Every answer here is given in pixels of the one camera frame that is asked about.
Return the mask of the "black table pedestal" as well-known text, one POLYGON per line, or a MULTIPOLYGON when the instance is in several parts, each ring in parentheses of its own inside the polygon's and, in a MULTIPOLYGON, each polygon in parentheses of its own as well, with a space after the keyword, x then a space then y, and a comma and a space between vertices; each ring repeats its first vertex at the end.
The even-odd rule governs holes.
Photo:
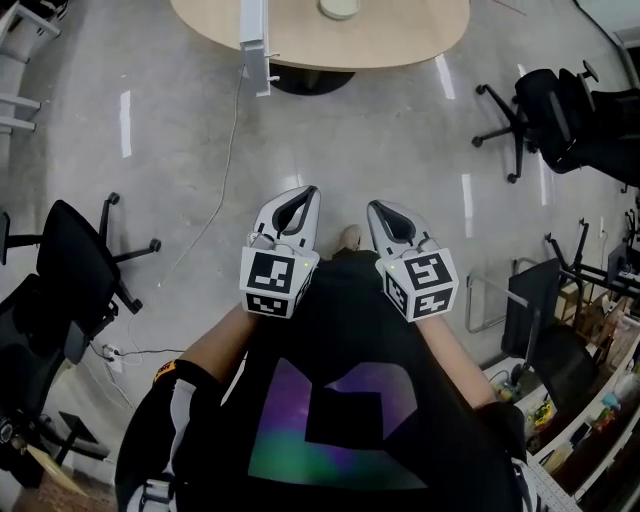
POLYGON ((270 72, 278 80, 272 85, 285 93, 298 96, 319 96, 344 87, 353 79, 354 72, 337 72, 296 68, 271 64, 270 72))

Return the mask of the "white microwave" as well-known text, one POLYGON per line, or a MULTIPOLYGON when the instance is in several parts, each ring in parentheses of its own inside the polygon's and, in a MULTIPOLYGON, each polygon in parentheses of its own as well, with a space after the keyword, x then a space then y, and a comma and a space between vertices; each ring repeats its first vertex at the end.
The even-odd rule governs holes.
POLYGON ((280 77, 270 71, 270 60, 278 53, 269 49, 268 0, 240 0, 239 46, 254 95, 269 96, 280 77))

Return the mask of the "small round dish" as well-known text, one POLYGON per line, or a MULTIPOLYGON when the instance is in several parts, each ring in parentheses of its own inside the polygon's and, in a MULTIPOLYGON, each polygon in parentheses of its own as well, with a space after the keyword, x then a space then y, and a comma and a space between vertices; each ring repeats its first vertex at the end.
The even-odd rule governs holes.
POLYGON ((318 0, 318 8, 329 19, 345 21, 358 14, 360 0, 318 0))

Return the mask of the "black office chair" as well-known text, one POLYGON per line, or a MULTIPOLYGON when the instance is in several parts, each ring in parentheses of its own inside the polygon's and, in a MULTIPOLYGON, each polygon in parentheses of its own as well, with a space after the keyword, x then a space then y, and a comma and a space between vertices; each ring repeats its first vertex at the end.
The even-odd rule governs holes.
POLYGON ((640 188, 640 89, 598 92, 590 100, 549 95, 539 149, 557 174, 591 167, 640 188))
POLYGON ((78 444, 99 443, 79 416, 59 413, 69 429, 63 437, 43 413, 54 377, 66 361, 64 344, 70 326, 35 274, 0 302, 0 470, 25 488, 39 487, 44 474, 25 445, 46 454, 50 452, 45 442, 59 447, 57 463, 70 451, 96 460, 106 457, 103 449, 78 444))
POLYGON ((479 148, 487 140, 510 134, 515 143, 515 171, 507 181, 516 183, 522 175, 523 155, 539 153, 547 165, 559 169, 580 136, 587 131, 596 107, 588 85, 599 76, 588 63, 572 74, 566 69, 555 73, 538 69, 522 76, 515 84, 515 95, 506 103, 488 84, 475 88, 478 95, 489 94, 508 120, 508 125, 475 136, 472 145, 479 148))
POLYGON ((144 249, 114 255, 107 246, 109 210, 120 200, 116 192, 104 200, 100 224, 92 225, 71 205, 58 200, 51 207, 40 235, 12 235, 10 217, 0 212, 0 265, 10 249, 37 245, 36 272, 44 290, 62 303, 71 320, 88 328, 107 316, 114 297, 137 314, 143 304, 129 294, 119 264, 161 249, 152 239, 144 249))

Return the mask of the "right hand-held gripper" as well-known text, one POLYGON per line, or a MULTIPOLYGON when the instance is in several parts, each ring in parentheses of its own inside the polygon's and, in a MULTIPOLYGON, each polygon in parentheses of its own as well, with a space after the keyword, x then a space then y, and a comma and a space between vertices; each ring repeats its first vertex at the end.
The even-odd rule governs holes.
POLYGON ((392 305, 409 323, 450 312, 459 278, 450 251, 430 239, 426 221, 409 208, 380 199, 371 201, 366 212, 379 254, 393 254, 394 247, 416 247, 375 264, 392 305))

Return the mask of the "person's left forearm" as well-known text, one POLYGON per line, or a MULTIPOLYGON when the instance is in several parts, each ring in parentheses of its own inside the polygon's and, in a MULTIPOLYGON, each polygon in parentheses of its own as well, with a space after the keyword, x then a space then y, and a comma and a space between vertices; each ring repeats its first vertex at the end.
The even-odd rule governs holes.
POLYGON ((246 312, 241 304, 237 304, 180 359, 199 366, 227 389, 237 374, 259 320, 259 315, 246 312))

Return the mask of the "person's black printed shirt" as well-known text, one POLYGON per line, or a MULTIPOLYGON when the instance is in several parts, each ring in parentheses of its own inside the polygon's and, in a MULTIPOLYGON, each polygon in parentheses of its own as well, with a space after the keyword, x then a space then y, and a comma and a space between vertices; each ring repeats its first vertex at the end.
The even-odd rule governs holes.
POLYGON ((521 411, 473 409, 371 251, 321 263, 260 316, 227 389, 180 357, 122 442, 119 512, 533 512, 521 411))

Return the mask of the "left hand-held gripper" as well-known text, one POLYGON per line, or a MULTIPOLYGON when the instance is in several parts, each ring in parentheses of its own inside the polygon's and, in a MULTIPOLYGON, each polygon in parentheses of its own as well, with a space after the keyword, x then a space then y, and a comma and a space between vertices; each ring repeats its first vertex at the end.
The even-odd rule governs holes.
POLYGON ((293 316, 320 262, 317 252, 307 250, 315 244, 320 205, 319 189, 303 186, 262 206, 254 224, 257 232, 248 235, 242 249, 239 289, 246 312, 293 316))

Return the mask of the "metal tube chair frame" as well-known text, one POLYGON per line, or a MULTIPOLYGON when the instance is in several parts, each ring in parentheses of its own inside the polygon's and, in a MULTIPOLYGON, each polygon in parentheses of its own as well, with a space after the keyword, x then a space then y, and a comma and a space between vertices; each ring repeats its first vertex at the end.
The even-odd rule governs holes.
POLYGON ((483 332, 485 330, 488 330, 496 325, 499 325, 503 322, 506 321, 507 318, 507 313, 504 313, 501 316, 498 316, 496 318, 487 320, 487 321, 483 321, 481 324, 479 324, 478 326, 473 326, 472 325, 472 306, 473 306, 473 293, 474 293, 474 286, 479 283, 481 285, 483 285, 485 288, 489 288, 490 290, 493 290, 495 292, 499 292, 500 294, 504 295, 507 298, 507 302, 513 302, 515 304, 517 304, 518 306, 531 310, 532 309, 532 304, 530 301, 528 301, 527 299, 525 299, 524 297, 521 297, 517 294, 515 294, 513 291, 511 291, 509 289, 508 286, 503 287, 499 284, 497 284, 495 281, 492 281, 491 279, 487 278, 486 276, 480 274, 478 271, 472 271, 470 272, 467 277, 466 277, 466 299, 465 299, 465 318, 464 318, 464 325, 465 325, 465 329, 468 333, 470 334, 477 334, 480 332, 483 332))

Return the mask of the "black folding chair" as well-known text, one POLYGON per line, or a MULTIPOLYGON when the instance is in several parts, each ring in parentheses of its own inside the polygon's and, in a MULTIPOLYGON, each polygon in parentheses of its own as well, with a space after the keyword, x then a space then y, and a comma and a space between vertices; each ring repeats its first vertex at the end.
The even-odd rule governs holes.
POLYGON ((523 360, 511 371, 511 384, 533 371, 559 411, 577 404, 598 377, 577 330, 555 320, 562 277, 560 262, 551 259, 509 279, 501 343, 505 355, 523 360))

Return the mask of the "grey metal frame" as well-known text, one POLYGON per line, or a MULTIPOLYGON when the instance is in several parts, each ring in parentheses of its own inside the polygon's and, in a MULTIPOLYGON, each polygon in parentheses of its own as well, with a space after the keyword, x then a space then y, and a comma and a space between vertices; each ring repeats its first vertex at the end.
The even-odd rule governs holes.
MULTIPOLYGON (((43 34, 47 34, 51 39, 58 38, 61 35, 61 30, 53 21, 39 16, 23 5, 20 0, 15 0, 11 4, 0 16, 0 59, 11 60, 26 67, 31 61, 29 51, 19 48, 13 40, 10 40, 9 43, 6 42, 11 27, 20 21, 31 24, 43 34)), ((4 85, 0 80, 0 134, 11 135, 15 131, 33 133, 37 124, 33 121, 18 118, 16 112, 25 110, 37 113, 40 111, 42 103, 7 92, 3 87, 4 85)))

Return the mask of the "person's right forearm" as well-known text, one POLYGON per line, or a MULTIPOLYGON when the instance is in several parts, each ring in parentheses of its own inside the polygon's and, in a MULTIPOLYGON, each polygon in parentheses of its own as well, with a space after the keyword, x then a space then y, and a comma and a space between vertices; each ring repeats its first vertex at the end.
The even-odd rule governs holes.
POLYGON ((473 409, 496 401, 489 380, 441 315, 419 320, 416 325, 444 372, 473 409))

